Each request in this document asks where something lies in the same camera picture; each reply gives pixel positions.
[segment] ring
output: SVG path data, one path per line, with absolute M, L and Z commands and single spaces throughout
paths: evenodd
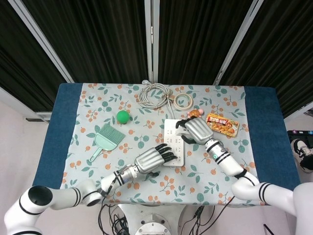
M 177 104 L 178 98 L 179 98 L 180 96 L 184 96 L 184 97 L 187 97 L 187 98 L 189 99 L 189 105 L 188 105 L 187 107 L 180 107 L 180 106 Z M 180 94 L 176 95 L 176 96 L 175 96 L 175 99 L 174 99 L 174 106 L 175 106 L 176 109 L 178 109 L 178 110 L 180 110 L 180 111 L 186 111 L 186 110 L 190 109 L 191 106 L 193 105 L 193 103 L 194 103 L 193 98 L 192 98 L 190 95 L 186 94 L 186 93 L 180 93 Z

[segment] shoe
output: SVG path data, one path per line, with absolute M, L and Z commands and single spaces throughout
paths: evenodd
M 313 172 L 313 150 L 300 139 L 291 142 L 293 157 L 297 160 L 301 169 L 306 173 Z

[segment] brush bristles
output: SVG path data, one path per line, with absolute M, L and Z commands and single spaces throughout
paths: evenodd
M 115 144 L 119 144 L 125 137 L 123 133 L 111 127 L 109 124 L 105 124 L 99 131 L 99 134 Z

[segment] orange package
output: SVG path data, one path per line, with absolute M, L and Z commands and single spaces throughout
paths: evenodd
M 208 114 L 206 116 L 206 123 L 213 131 L 217 131 L 231 137 L 235 137 L 239 129 L 239 122 L 218 116 L 216 114 Z

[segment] power strip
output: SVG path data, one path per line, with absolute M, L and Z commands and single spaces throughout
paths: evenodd
M 176 166 L 185 165 L 185 149 L 184 141 L 180 136 L 176 135 L 176 123 L 179 119 L 166 119 L 164 121 L 164 143 L 172 148 L 172 152 L 177 159 L 164 163 L 164 166 L 175 168 Z

